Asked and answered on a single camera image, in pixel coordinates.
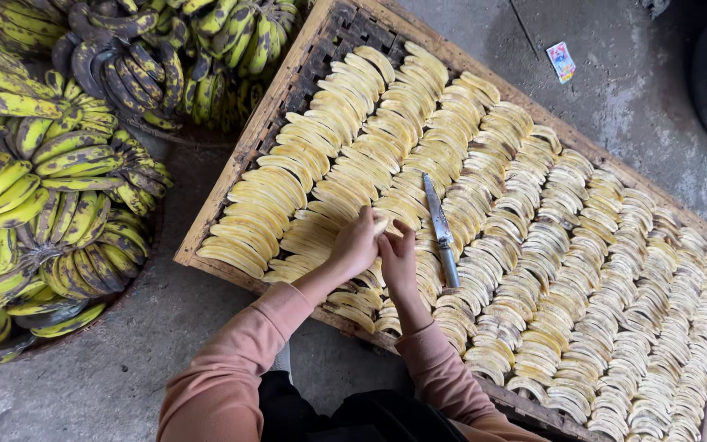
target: pink sweatshirt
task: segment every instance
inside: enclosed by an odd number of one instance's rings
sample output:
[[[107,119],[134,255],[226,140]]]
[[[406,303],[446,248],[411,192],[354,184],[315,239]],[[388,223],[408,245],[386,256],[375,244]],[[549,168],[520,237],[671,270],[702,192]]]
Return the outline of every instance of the pink sweatshirt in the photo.
[[[168,382],[158,442],[260,440],[260,375],[313,307],[299,290],[279,283],[231,318],[189,367]],[[396,348],[420,399],[440,410],[471,442],[546,442],[496,410],[434,323],[403,336]]]

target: candy wrapper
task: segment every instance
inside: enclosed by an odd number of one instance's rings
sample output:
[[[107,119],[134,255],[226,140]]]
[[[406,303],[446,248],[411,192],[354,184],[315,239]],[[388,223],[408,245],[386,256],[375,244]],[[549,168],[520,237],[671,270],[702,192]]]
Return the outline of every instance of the candy wrapper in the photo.
[[[566,49],[566,42],[561,42],[548,48],[547,56],[550,57],[552,66],[555,68],[555,73],[558,74],[558,79],[561,80],[561,84],[572,79],[576,66],[574,65],[574,61],[572,61],[572,56],[569,55],[569,51]]]

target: knife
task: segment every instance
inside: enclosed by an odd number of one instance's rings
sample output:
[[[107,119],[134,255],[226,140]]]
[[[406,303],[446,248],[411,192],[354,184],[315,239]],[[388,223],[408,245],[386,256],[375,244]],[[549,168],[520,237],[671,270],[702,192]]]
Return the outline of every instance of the knife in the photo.
[[[430,181],[430,176],[427,175],[427,172],[422,172],[422,178],[424,178],[424,193],[427,194],[427,207],[430,209],[430,217],[433,219],[435,236],[438,240],[438,254],[441,255],[441,266],[444,269],[444,276],[446,276],[446,286],[454,289],[459,287],[454,253],[449,247],[454,238],[446,222],[444,211],[441,209],[441,200],[438,198],[438,194],[435,193],[435,187]]]

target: black pants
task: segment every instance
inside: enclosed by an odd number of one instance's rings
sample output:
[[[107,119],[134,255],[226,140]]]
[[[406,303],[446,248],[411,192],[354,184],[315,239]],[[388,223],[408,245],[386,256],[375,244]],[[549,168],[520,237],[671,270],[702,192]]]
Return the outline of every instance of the black pants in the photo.
[[[466,440],[440,411],[393,390],[358,393],[347,397],[332,417],[318,415],[290,384],[287,371],[261,376],[259,407],[262,442]]]

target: knife handle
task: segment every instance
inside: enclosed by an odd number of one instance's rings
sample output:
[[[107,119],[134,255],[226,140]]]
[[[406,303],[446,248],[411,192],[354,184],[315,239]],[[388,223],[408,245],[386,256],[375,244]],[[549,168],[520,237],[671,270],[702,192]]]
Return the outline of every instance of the knife handle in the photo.
[[[457,266],[454,263],[454,253],[449,246],[441,246],[438,250],[441,255],[441,266],[446,276],[446,286],[455,289],[459,287],[459,277],[457,276]]]

